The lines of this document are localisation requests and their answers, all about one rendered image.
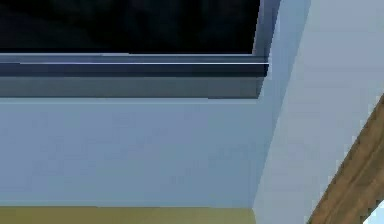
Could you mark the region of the dark window with grey frame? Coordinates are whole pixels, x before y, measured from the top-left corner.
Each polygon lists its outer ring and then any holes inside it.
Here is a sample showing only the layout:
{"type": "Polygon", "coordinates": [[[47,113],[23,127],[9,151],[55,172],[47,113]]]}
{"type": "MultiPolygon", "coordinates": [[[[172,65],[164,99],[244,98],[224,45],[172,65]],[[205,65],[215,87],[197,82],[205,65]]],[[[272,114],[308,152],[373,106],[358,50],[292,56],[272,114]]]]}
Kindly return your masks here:
{"type": "Polygon", "coordinates": [[[255,99],[281,0],[0,0],[0,97],[255,99]]]}

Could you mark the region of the brown wooden door frame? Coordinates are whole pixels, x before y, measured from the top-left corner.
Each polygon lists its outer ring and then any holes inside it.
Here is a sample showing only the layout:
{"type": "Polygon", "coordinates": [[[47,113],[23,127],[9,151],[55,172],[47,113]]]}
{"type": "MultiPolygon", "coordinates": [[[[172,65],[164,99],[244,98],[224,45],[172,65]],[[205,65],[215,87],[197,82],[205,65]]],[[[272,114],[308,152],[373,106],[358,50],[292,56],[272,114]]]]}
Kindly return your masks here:
{"type": "Polygon", "coordinates": [[[307,224],[363,224],[384,200],[384,94],[307,224]]]}

